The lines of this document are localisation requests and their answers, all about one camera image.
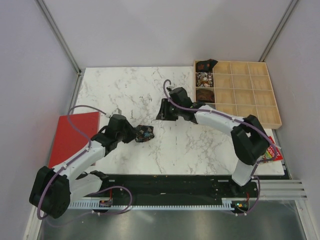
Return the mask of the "dark blue floral tie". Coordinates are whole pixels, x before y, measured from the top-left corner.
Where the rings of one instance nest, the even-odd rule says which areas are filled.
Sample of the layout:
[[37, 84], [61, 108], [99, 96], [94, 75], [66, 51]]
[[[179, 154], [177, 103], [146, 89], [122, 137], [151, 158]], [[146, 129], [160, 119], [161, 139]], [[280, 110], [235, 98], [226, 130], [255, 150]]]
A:
[[152, 140], [154, 135], [154, 127], [150, 125], [138, 125], [136, 128], [135, 141], [137, 143], [148, 142]]

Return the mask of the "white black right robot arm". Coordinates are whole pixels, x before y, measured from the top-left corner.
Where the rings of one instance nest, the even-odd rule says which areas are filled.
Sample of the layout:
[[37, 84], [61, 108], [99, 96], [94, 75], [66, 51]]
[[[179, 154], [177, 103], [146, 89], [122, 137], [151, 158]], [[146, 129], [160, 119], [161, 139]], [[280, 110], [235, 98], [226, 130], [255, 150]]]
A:
[[238, 117], [212, 108], [204, 102], [193, 102], [182, 87], [165, 92], [156, 117], [162, 121], [185, 121], [207, 126], [231, 137], [235, 155], [238, 158], [229, 191], [235, 197], [247, 191], [247, 183], [253, 177], [257, 164], [269, 147], [274, 144], [254, 115]]

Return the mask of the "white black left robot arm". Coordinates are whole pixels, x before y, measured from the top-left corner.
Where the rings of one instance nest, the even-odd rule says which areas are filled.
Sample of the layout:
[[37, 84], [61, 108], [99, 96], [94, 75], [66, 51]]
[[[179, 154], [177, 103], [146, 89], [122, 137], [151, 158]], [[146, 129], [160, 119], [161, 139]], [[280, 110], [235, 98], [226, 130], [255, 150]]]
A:
[[90, 166], [106, 157], [118, 143], [130, 143], [136, 138], [137, 129], [125, 116], [114, 114], [105, 125], [77, 153], [52, 168], [43, 166], [36, 174], [29, 203], [39, 213], [54, 219], [61, 217], [70, 203], [90, 194], [106, 196], [110, 191], [108, 182], [102, 180], [102, 173], [93, 171], [80, 177]]

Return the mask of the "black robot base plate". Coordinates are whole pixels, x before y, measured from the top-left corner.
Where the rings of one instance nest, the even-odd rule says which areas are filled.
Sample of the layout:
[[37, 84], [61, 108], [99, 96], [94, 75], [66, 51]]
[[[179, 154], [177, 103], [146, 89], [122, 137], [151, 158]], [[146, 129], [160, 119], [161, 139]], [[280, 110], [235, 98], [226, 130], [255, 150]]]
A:
[[120, 175], [103, 178], [99, 193], [90, 197], [132, 203], [218, 203], [246, 201], [258, 196], [256, 181], [238, 186], [229, 175]]

